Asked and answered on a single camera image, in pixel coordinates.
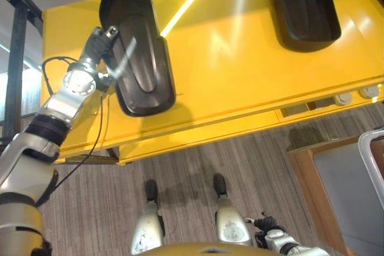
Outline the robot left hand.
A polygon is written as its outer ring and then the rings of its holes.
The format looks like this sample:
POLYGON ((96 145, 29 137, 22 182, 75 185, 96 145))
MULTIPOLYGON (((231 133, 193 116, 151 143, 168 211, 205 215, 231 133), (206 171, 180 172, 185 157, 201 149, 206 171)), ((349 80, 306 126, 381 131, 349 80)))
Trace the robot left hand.
POLYGON ((86 41, 79 62, 97 66, 102 57, 112 49, 118 33, 119 30, 116 26, 110 26, 106 30, 95 27, 86 41))

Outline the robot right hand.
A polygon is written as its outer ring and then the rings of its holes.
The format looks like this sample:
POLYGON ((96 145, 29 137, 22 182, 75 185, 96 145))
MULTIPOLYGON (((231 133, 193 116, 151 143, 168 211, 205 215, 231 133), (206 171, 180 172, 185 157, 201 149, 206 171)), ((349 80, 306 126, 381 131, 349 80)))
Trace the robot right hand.
POLYGON ((271 230, 281 230, 282 232, 286 231, 284 227, 278 225, 276 219, 270 214, 262 212, 261 216, 261 218, 257 219, 244 217, 244 220, 246 223, 253 225, 263 233, 267 233, 271 230))

